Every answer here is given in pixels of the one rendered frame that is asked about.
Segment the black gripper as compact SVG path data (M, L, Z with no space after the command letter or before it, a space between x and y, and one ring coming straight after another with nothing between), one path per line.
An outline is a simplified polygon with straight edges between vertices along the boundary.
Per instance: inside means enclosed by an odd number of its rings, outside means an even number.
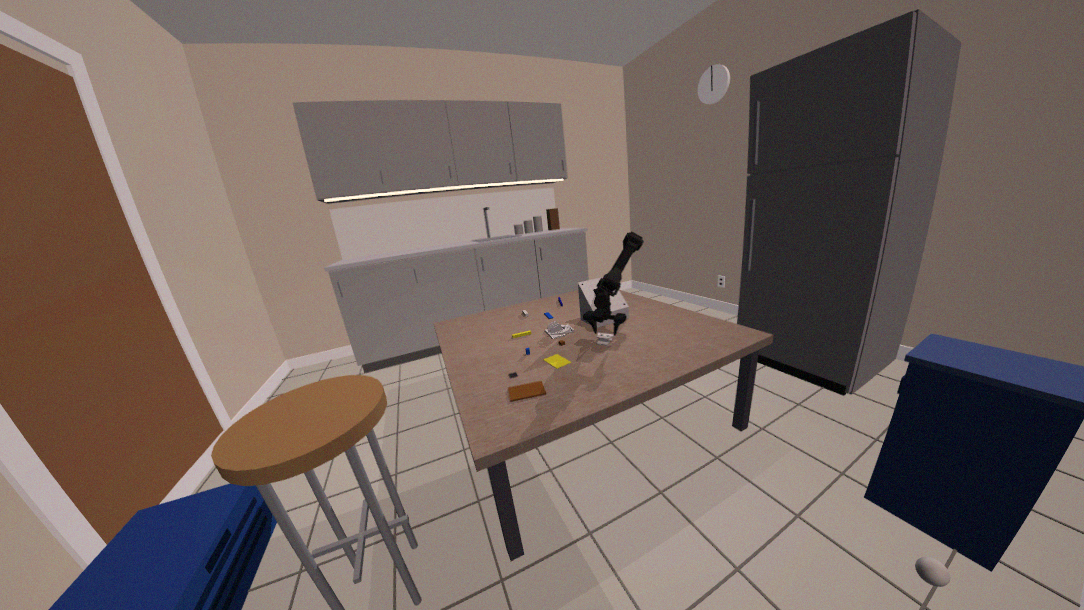
M614 320L614 322L615 322L614 323L614 336L616 336L617 330L619 329L619 326L625 321L625 314L617 313L616 315L611 315L612 311L611 311L611 306L610 304L611 304L611 302L609 302L606 308L608 308L608 310L609 310L609 315L610 315L609 319ZM593 312L594 311L588 311L583 315L583 320L586 320L586 322L589 322L591 324L593 330L596 334L597 333L597 322L593 321L593 317L592 317Z

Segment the yellow flat square plate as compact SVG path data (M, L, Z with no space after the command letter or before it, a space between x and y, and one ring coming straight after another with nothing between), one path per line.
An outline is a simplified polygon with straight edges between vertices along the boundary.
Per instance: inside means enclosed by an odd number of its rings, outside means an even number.
M553 356L549 356L549 358L543 359L543 360L545 362L547 362L550 365L552 365L553 367L555 367L556 369L562 368L563 366L572 363L572 362L568 361L567 359L565 359L565 358L563 358L563 356L560 356L558 354L553 355Z

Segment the brown flat rectangular plate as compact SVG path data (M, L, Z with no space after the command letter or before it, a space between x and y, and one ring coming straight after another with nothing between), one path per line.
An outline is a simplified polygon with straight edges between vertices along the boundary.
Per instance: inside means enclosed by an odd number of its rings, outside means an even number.
M546 394L542 381L511 386L508 387L508 392L509 392L509 402L535 395Z

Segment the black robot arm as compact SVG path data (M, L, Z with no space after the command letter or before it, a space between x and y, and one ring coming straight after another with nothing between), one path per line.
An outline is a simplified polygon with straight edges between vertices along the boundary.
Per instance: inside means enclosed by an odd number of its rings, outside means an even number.
M609 310L608 308L606 308L607 304L610 302L610 296L614 297L619 291L621 287L620 283L621 272L623 271L630 256L638 251L643 243L644 243L643 237L638 236L638 234L632 231L631 233L625 234L625 238L623 241L623 250L621 251L621 254L619 254L618 258L616 259L611 271L609 271L609 273L605 274L604 277L601 278L601 281L597 284L598 288L594 289L594 293L596 295L594 304L597 307L597 309L592 314L593 321L602 323L604 320L608 320L610 317Z

